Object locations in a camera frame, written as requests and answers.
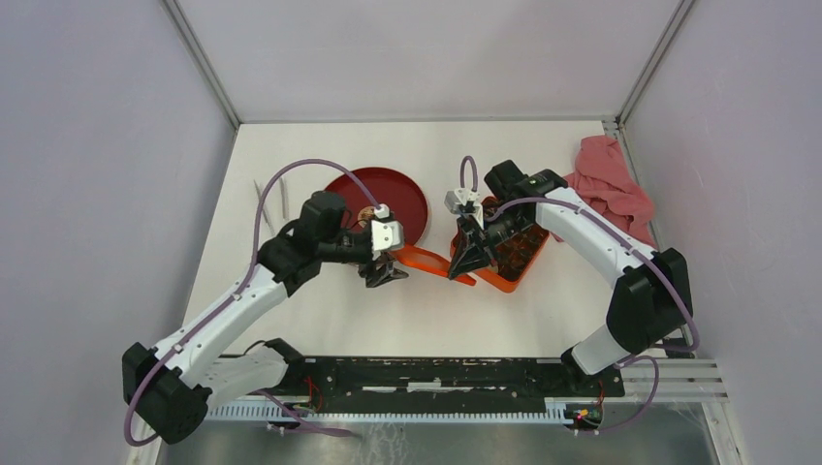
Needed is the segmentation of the orange box lid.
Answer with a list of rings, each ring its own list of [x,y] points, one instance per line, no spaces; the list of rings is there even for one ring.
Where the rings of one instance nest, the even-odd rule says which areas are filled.
[[[405,245],[392,252],[401,264],[422,272],[449,279],[450,261],[446,258],[415,245]]]

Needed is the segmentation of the orange compartment chocolate box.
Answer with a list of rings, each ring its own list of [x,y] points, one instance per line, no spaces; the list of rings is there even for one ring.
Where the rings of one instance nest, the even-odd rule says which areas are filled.
[[[494,220],[491,217],[497,212],[498,208],[502,206],[503,202],[495,197],[486,197],[483,200],[479,199],[478,203],[477,213],[469,216],[475,217],[485,231],[486,222],[488,220]],[[505,212],[523,214],[523,209],[521,207],[513,207]],[[458,231],[452,239],[451,259],[454,254],[454,241],[457,235]],[[501,292],[510,294],[519,286],[524,275],[542,251],[549,236],[548,231],[538,227],[533,222],[533,226],[522,235],[502,244],[498,248],[499,256],[491,257],[490,266],[463,274],[457,279],[475,274]]]

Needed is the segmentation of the metal serving tongs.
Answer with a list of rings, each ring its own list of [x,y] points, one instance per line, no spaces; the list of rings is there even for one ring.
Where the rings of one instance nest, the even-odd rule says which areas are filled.
[[[284,178],[279,179],[269,195],[263,200],[263,183],[253,181],[258,200],[263,203],[262,218],[270,236],[275,236],[290,220],[290,207],[287,184]]]

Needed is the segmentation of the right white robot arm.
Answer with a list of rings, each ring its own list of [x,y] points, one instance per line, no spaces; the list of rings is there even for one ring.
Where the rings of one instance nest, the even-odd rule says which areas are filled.
[[[460,185],[445,196],[458,225],[449,279],[500,265],[500,245],[539,227],[569,244],[613,291],[604,324],[561,356],[559,380],[567,392],[588,393],[603,370],[661,348],[662,339],[678,328],[698,336],[687,263],[679,251],[659,252],[621,231],[552,170],[525,174],[506,160],[486,174],[485,183],[498,200],[491,212],[474,186]]]

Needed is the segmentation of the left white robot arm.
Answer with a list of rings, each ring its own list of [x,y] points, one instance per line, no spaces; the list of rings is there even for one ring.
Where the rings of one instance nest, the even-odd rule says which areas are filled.
[[[211,411],[258,390],[297,392],[304,382],[299,357],[272,343],[226,361],[220,357],[252,324],[315,278],[322,264],[355,264],[370,288],[406,278],[392,263],[404,232],[391,210],[376,206],[373,218],[357,231],[344,228],[347,212],[338,194],[314,193],[299,218],[258,247],[246,274],[199,317],[150,348],[136,343],[123,354],[129,445],[145,446],[155,438],[176,444]]]

